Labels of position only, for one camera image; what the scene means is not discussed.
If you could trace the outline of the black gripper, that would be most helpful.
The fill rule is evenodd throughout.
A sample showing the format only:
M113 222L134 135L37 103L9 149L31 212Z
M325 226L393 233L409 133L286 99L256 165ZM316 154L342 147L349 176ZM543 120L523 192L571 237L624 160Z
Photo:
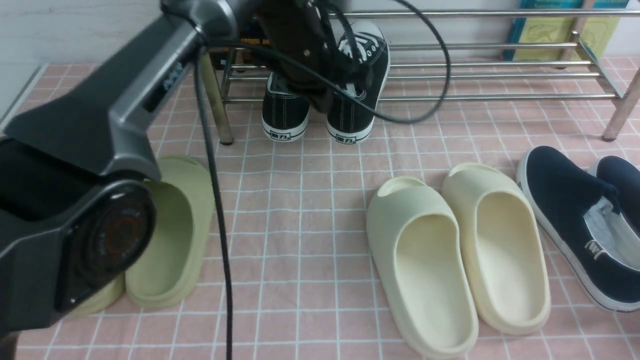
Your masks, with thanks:
M255 14L270 47L295 64L269 55L259 55L258 59L318 112L331 109L334 87L368 88L373 82L365 50L347 50L335 39L330 14L342 25L346 43L357 45L354 26L345 16L349 7L347 0L265 0Z

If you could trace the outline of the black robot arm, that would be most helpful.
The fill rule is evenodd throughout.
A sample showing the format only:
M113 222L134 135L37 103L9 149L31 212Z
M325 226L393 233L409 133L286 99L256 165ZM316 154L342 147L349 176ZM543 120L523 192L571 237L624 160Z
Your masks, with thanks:
M161 178L147 130L210 48L258 19L267 68L318 111L370 85L338 49L330 0L163 0L162 14L67 94L15 116L1 138L1 337L47 328L142 255Z

